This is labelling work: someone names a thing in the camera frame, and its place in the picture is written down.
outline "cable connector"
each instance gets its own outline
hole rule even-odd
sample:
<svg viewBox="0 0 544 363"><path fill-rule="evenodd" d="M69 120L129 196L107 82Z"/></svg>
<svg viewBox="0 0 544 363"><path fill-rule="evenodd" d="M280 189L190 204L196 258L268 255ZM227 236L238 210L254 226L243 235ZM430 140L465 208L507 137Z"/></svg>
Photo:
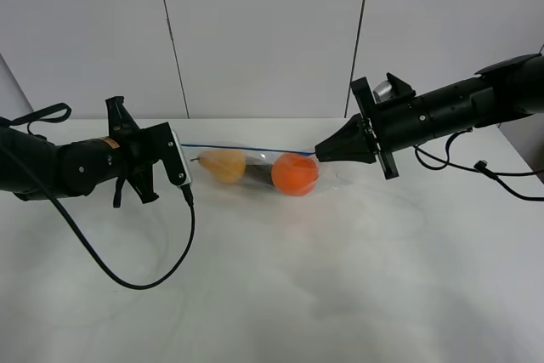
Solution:
<svg viewBox="0 0 544 363"><path fill-rule="evenodd" d="M193 197L193 192L190 189L190 184L184 184L180 187L182 193L184 194L185 201L187 201L187 205L189 207L193 207L195 205L195 199Z"/></svg>
<svg viewBox="0 0 544 363"><path fill-rule="evenodd" d="M498 180L499 177L496 175L495 172L492 172L491 170L489 170L487 168L487 162L486 161L478 161L478 163L476 163L474 165L474 168L479 171L480 173L484 174L485 176L487 176L488 178L490 178L491 180Z"/></svg>

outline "orange label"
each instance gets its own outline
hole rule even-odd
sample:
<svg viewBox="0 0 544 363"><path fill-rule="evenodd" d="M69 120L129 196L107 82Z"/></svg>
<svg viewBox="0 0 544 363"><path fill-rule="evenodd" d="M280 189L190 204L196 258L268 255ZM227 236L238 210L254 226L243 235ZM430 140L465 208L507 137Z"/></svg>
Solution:
<svg viewBox="0 0 544 363"><path fill-rule="evenodd" d="M111 146L112 149L117 149L120 147L119 144L112 138L108 138L107 136L104 136L104 138L100 138L100 139L106 142L106 144L108 144L109 146Z"/></svg>

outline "black cable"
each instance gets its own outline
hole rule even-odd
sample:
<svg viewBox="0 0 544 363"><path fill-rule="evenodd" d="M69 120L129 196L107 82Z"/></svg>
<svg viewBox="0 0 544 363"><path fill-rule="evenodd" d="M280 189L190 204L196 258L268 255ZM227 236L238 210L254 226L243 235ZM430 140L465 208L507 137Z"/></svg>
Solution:
<svg viewBox="0 0 544 363"><path fill-rule="evenodd" d="M544 201L544 197L533 197L533 196L523 196L520 195L516 190L512 189L510 186L508 186L506 183L504 183L502 180L497 179L496 182L504 188L508 193L510 193L513 196L518 197L518 199L526 200L526 201Z"/></svg>
<svg viewBox="0 0 544 363"><path fill-rule="evenodd" d="M117 284L124 286L128 289L134 289L134 290L144 290L144 289L151 289L155 286L158 286L162 284L165 280L167 280L175 271L178 269L178 267L183 263L185 257L187 256L187 253L190 250L190 246L193 242L193 238L195 236L195 223L196 223L196 217L195 217L195 207L193 205L193 199L192 199L192 193L190 191L190 187L184 186L182 188L182 191L184 193L185 200L187 201L187 204L189 205L190 209L190 236L189 241L187 242L187 246L184 249L184 252L181 254L181 257L179 258L178 262L170 269L162 278L158 279L155 282L151 282L147 285L134 285L129 282L126 282L119 278L117 275L114 274L114 272L102 261L102 258L94 251L94 248L91 246L91 244L88 242L87 238L85 238L85 235L79 230L79 227L77 226L74 219L71 217L71 215L66 211L64 206L60 204L59 200L53 194L49 191L45 185L43 185L42 181L26 166L26 164L21 161L17 156L15 156L13 153L11 153L9 150L4 148L2 145L0 145L0 151L6 155L14 164L16 164L26 175L34 182L36 183L40 189L43 190L43 193L45 196L51 201L51 203L55 206L55 208L59 211L60 215L65 219L66 223L70 225L70 228L74 232L74 234L77 236L79 241L83 244L85 249L87 249L88 253L91 254L91 257L93 257L96 264L99 265L99 267Z"/></svg>
<svg viewBox="0 0 544 363"><path fill-rule="evenodd" d="M457 165L455 163L451 163L450 162L451 144L453 143L453 141L459 135L462 135L463 133L471 132L471 131L472 131L472 129L467 129L465 131L453 133L448 138L448 140L445 143L445 154L446 154L446 159L445 160L441 159L441 158L439 158L437 156L431 155L430 153L428 153L425 150L421 149L419 147L420 145L414 146L414 154L416 155L417 161L423 167L425 167L426 169L434 170L434 171L443 170L443 169L446 169L448 166L451 166L451 167L454 167L454 168L457 168L457 169L460 169L460 170L464 170L464 171L470 172L470 173L482 173L484 176L487 176L489 179L495 180L504 190L506 190L511 195L517 197L518 199L525 200L525 201L544 201L544 197L533 197L533 196L520 195L516 190L512 189L510 186L508 186L505 182L503 182L500 179L500 177L535 176L537 174L544 173L544 169L537 170L537 171L534 171L534 172L525 172L525 173L496 173L496 172L493 172L492 170L489 170L487 168L487 162L485 162L485 161L478 161L478 163L476 163L473 168L464 167L464 166L461 166L461 165ZM431 165L429 165L428 163L426 163L420 157L420 153L427 156L427 157L430 157L431 159L433 159L433 160L435 160L435 161L437 161L439 163L442 163L442 165L441 166L431 166Z"/></svg>
<svg viewBox="0 0 544 363"><path fill-rule="evenodd" d="M497 173L493 172L492 170L489 170L487 168L487 162L486 161L478 161L474 165L474 169L476 169L478 172L482 173L484 176L487 176L491 180L495 180L504 190L506 190L511 195L517 197L518 199L526 200L526 201L544 201L544 197L533 197L533 196L520 195L516 190L512 189L510 186L508 186L506 183L504 183L499 178Z"/></svg>
<svg viewBox="0 0 544 363"><path fill-rule="evenodd" d="M459 169L459 170L464 170L465 172L470 172L470 173L480 173L478 170L474 169L473 167L465 167L465 166L462 166L462 165L457 165L456 163L452 163L450 162L450 148L451 148L451 144L453 143L453 141L461 134L463 133L466 133L466 132L470 132L469 130L466 130L466 131L461 131L461 132L458 132L458 133L454 133L452 134L448 140L446 141L446 145L445 145L445 152L446 152L446 159L441 159L435 155L431 155L430 153L428 153L427 151L423 150L422 148L420 148L420 145L416 145L414 146L414 154L416 155L416 159L417 161L423 166L425 167L426 169L429 169L429 170L434 170L434 171L437 171L437 170L442 170L442 169L445 169L446 167L450 166L450 167L454 167L455 169ZM439 163L442 163L442 166L439 166L439 167L435 167L435 166L431 166L429 164L427 164L426 162L423 161L423 159L420 157L420 154L423 154L425 155L426 157L429 157L430 159L433 159L434 161L437 161ZM521 178L521 177L525 177L525 176L536 176L537 174L541 174L541 173L544 173L544 169L540 169L540 170L535 170L534 172L524 172L524 173L504 173L504 172L494 172L494 174L496 174L497 176L501 176L501 177L504 177L504 178Z"/></svg>
<svg viewBox="0 0 544 363"><path fill-rule="evenodd" d="M423 159L419 156L419 151L423 152L424 154L428 155L427 152L425 152L424 150L420 149L419 146L420 145L416 145L414 146L414 148L416 149L415 150L415 154L416 154L416 159L421 163L421 165L423 167L425 167L426 169L428 170L442 170L442 169L446 169L448 166L451 165L450 163L450 148L451 148L451 144L453 144L453 141L456 140L459 136L463 135L464 133L467 133L467 132L472 132L473 130L471 128L469 129L465 129L464 131L461 131L461 132L455 132L453 133L449 138L448 140L446 140L445 142L445 161L444 160L438 160L437 162L440 162L442 163L441 166L431 166L429 164L427 164L426 162L423 161Z"/></svg>

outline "black cylindrical motor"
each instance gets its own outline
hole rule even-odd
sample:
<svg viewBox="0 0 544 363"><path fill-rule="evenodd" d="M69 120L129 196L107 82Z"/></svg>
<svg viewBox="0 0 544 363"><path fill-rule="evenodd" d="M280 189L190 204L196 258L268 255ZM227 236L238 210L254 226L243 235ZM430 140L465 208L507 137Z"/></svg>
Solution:
<svg viewBox="0 0 544 363"><path fill-rule="evenodd" d="M90 194L98 183L119 176L121 149L109 138L57 146L42 137L0 127L0 143L21 160L55 197ZM43 191L8 157L0 153L0 190L22 200L41 200Z"/></svg>
<svg viewBox="0 0 544 363"><path fill-rule="evenodd" d="M398 176L392 156L397 150L544 112L540 54L503 61L476 75L416 96L410 85L388 74L374 93L376 101L366 78L353 81L360 114L315 146L318 160L373 163L378 156L386 179L392 179Z"/></svg>

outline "robotic arm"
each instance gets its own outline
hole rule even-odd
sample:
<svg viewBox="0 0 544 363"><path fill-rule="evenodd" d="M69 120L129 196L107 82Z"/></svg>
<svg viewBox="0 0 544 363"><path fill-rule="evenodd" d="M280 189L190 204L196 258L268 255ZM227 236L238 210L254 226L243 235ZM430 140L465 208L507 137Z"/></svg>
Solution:
<svg viewBox="0 0 544 363"><path fill-rule="evenodd" d="M153 164L161 160L169 181L188 191L190 175L178 137L165 122L140 129L123 105L123 97L106 100L109 135L69 145L57 146L44 137L10 128L34 121L61 122L71 112L66 104L57 104L33 112L15 121L0 122L0 190L11 191L21 200L46 198L43 189L29 179L26 172L6 156L5 150L22 161L55 197L87 196L94 187L117 178L113 207L121 206L125 181L133 187L143 203L159 196L153 189ZM43 116L66 110L60 118Z"/></svg>
<svg viewBox="0 0 544 363"><path fill-rule="evenodd" d="M394 75L374 90L366 78L353 81L360 114L315 146L320 162L379 159L385 179L399 176L393 152L467 128L482 128L544 112L544 57L503 61L430 93L416 92Z"/></svg>
<svg viewBox="0 0 544 363"><path fill-rule="evenodd" d="M399 176L393 158L397 150L468 128L544 112L544 57L540 54L504 61L476 75L479 77L419 97L410 85L392 74L387 74L388 80L374 90L374 98L366 78L353 81L351 90L360 114L352 116L338 132L315 147L318 160L374 163L377 157L385 178L392 179ZM33 135L30 130L26 134L11 126L30 125L34 121L62 122L71 112L66 104L53 105L14 121L0 118L0 190L13 192L24 201L49 199L113 281L130 289L149 289L171 276L190 249L195 234L191 180L178 138L167 122L140 129L123 106L123 97L108 99L106 105L107 137L63 146ZM46 117L60 111L65 114ZM153 189L152 167L158 161L163 162L169 181L182 190L190 207L190 237L178 262L161 279L134 285L117 277L105 265L57 198L87 196L97 184L117 179L114 207L121 206L125 181L143 203L154 201L158 195ZM496 178L498 173L485 166L479 171L503 184Z"/></svg>

